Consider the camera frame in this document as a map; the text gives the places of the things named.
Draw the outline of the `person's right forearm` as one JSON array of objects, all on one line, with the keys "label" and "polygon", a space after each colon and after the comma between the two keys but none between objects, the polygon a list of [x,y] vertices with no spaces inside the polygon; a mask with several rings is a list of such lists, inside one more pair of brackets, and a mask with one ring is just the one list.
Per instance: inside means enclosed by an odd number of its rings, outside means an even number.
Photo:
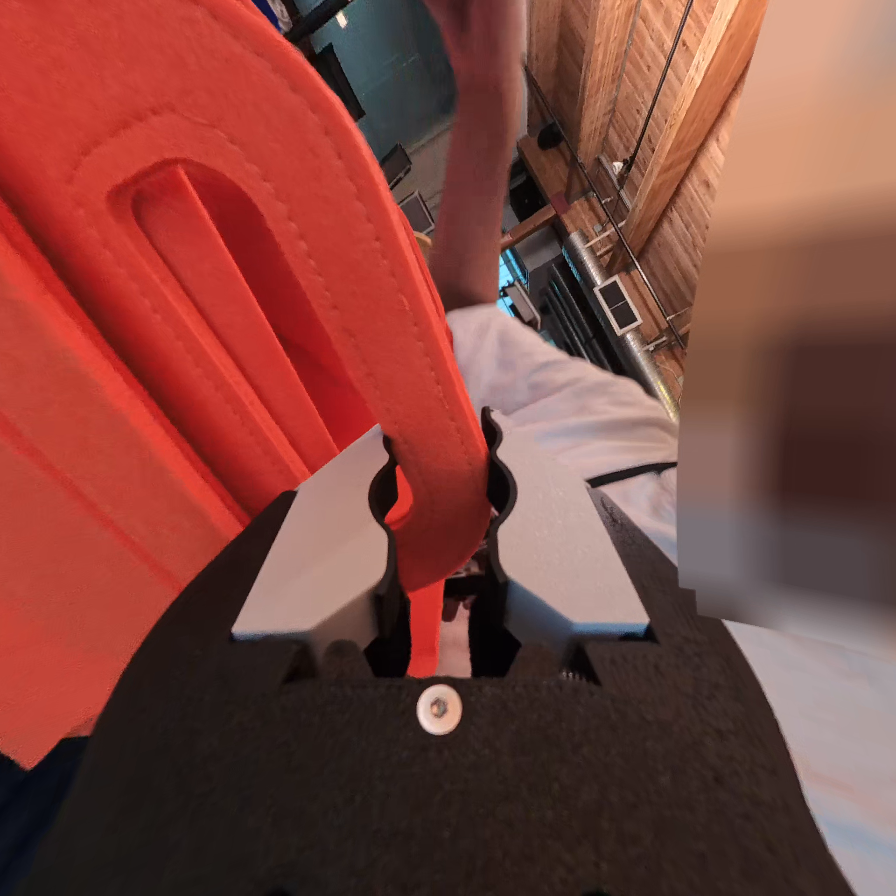
[{"label": "person's right forearm", "polygon": [[493,304],[521,131],[527,5],[426,1],[454,73],[456,106],[429,269],[446,312]]}]

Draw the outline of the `silver ventilation duct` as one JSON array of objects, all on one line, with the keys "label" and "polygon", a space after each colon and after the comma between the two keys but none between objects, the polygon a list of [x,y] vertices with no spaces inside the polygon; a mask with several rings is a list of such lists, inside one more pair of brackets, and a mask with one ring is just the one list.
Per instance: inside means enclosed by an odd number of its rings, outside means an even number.
[{"label": "silver ventilation duct", "polygon": [[599,334],[608,344],[618,364],[621,365],[621,370],[625,375],[636,380],[648,394],[663,406],[667,416],[673,422],[678,423],[678,400],[674,397],[666,378],[660,373],[658,364],[654,361],[652,352],[644,340],[643,325],[622,338],[618,338],[600,308],[592,289],[612,276],[606,273],[582,231],[577,230],[566,238],[564,256],[583,294],[588,309],[588,321],[597,324]]}]

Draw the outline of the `person's dark trousers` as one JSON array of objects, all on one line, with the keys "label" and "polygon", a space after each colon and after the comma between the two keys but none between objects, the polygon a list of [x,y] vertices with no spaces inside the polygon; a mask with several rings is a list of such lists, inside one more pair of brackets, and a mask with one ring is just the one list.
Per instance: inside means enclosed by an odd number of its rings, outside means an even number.
[{"label": "person's dark trousers", "polygon": [[68,736],[32,769],[1,755],[1,893],[14,894],[56,819],[84,758],[87,736]]}]

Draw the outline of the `white ceiling vent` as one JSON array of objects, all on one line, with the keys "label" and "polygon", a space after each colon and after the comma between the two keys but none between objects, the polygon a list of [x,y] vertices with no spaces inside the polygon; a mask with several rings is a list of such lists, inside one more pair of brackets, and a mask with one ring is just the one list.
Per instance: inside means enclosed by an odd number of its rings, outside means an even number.
[{"label": "white ceiling vent", "polygon": [[626,291],[620,275],[603,280],[592,291],[618,338],[642,326],[644,320]]}]

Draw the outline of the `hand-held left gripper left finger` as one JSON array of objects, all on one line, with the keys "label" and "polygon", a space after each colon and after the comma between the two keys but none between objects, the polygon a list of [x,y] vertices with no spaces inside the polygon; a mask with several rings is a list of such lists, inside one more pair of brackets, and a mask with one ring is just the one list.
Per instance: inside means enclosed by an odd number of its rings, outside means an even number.
[{"label": "hand-held left gripper left finger", "polygon": [[316,663],[332,644],[352,643],[376,677],[407,675],[409,599],[386,520],[397,467],[375,426],[296,488],[231,627],[235,640],[292,641]]}]

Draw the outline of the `orange felt bag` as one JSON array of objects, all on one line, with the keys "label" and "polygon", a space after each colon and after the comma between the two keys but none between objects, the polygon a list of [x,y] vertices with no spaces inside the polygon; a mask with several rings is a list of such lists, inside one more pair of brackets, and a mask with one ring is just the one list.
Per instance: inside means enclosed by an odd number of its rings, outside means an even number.
[{"label": "orange felt bag", "polygon": [[89,726],[174,598],[374,425],[435,672],[486,449],[407,218],[251,2],[2,2],[2,755]]}]

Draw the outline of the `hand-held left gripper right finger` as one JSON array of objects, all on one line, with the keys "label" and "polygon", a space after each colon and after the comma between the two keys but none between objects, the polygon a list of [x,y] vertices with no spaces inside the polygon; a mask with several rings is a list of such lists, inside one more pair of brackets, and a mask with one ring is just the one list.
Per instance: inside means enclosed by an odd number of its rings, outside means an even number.
[{"label": "hand-held left gripper right finger", "polygon": [[647,633],[643,600],[585,480],[493,409],[480,420],[493,513],[469,612],[471,675],[504,678],[532,646],[560,678],[597,678],[587,645]]}]

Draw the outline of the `white framed monitor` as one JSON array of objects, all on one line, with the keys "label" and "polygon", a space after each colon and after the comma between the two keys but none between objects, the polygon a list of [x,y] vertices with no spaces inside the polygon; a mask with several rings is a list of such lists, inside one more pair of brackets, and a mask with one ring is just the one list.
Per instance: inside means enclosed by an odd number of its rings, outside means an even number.
[{"label": "white framed monitor", "polygon": [[401,199],[398,202],[398,207],[407,218],[414,233],[427,237],[433,233],[434,217],[419,190],[415,190]]}]

